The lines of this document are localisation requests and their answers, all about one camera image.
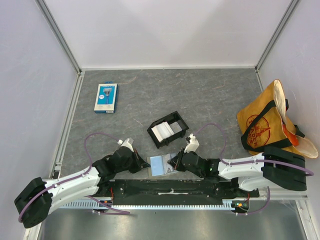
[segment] yellow tote bag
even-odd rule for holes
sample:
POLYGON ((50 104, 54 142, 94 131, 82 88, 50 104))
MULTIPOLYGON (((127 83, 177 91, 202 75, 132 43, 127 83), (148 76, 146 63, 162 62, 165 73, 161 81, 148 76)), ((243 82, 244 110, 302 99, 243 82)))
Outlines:
POLYGON ((266 146, 273 146, 307 158, 317 158, 319 154, 314 144, 286 116, 288 107, 282 84, 277 79, 238 112, 236 117, 243 134, 241 143, 244 149, 255 155, 264 152, 266 146))

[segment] product box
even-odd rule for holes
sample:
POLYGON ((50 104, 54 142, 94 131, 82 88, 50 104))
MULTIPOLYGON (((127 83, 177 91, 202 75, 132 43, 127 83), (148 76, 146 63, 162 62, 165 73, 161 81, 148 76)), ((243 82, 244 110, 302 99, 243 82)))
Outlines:
POLYGON ((147 157, 146 161, 151 166, 148 168, 149 176, 153 178, 178 173, 178 171, 168 163, 168 161, 173 159, 175 156, 177 156, 176 153, 168 153, 161 156, 147 157))
POLYGON ((99 84, 94 105, 96 114, 113 114, 116 112, 118 84, 99 84))

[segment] black bracket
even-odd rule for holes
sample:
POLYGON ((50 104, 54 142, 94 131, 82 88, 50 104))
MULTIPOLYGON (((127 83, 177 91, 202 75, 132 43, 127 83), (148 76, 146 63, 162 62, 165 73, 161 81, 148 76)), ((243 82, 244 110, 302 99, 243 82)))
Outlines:
MULTIPOLYGON (((285 162, 302 168, 306 167, 303 156, 277 147, 266 146, 262 155, 268 160, 285 162)), ((284 189, 291 191, 307 190, 307 176, 305 171, 273 163, 265 163, 261 169, 263 171, 263 177, 284 189)))
MULTIPOLYGON (((31 198, 46 188, 45 184, 46 182, 43 181, 41 177, 37 177, 29 182, 14 200, 15 207, 19 214, 31 198)), ((32 228, 46 219, 52 203, 51 197, 52 193, 46 191, 26 209, 22 216, 22 223, 26 229, 32 228)))
POLYGON ((189 171, 212 183, 219 183, 221 180, 218 171, 220 159, 204 159, 198 156, 194 151, 188 153, 185 153, 184 151, 185 149, 182 148, 174 158, 168 161, 168 164, 179 172, 189 171))

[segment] red logo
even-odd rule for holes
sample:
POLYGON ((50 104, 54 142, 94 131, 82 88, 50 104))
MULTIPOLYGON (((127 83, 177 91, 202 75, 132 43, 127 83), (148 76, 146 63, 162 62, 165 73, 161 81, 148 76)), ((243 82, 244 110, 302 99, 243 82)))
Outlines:
MULTIPOLYGON (((245 128, 247 129, 249 125, 258 115, 250 116, 247 121, 245 128)), ((251 129, 248 134, 246 142, 253 148, 261 147, 266 145, 270 138, 270 128, 268 121, 262 117, 251 129)))

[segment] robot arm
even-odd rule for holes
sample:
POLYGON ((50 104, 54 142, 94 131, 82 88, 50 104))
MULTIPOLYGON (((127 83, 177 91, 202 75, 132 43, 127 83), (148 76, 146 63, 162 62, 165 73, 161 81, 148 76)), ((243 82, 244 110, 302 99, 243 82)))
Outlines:
POLYGON ((94 162, 91 168, 89 166, 58 179, 33 179, 14 200, 19 214, 25 209, 21 217, 24 227, 31 228, 39 224, 53 211, 69 202, 96 194, 99 188, 113 179, 117 173, 126 170, 136 173, 150 167, 132 147, 132 143, 131 138, 126 139, 113 155, 107 155, 94 162))
POLYGON ((274 186, 307 190, 303 156, 270 146, 263 153, 245 158, 204 159, 195 153, 199 146, 195 136, 191 134, 186 141, 187 146, 168 161, 177 171, 189 171, 213 183, 237 179, 238 188, 248 192, 274 186))
MULTIPOLYGON (((257 188, 272 186, 293 191, 307 189, 305 159, 300 155, 266 147, 264 153, 251 157, 204 159, 195 153, 199 146, 196 137, 191 134, 186 140, 186 148, 182 148, 168 163, 177 171, 189 171, 203 178, 203 184, 219 184, 223 192, 215 192, 215 197, 219 194, 223 197, 226 192, 246 194, 257 188)), ((39 224, 62 205, 108 189, 110 180, 117 173, 128 170, 134 174, 150 167, 132 143, 131 138, 119 141, 121 146, 113 155, 107 155, 72 175, 59 179, 33 179, 14 201, 24 227, 39 224)))

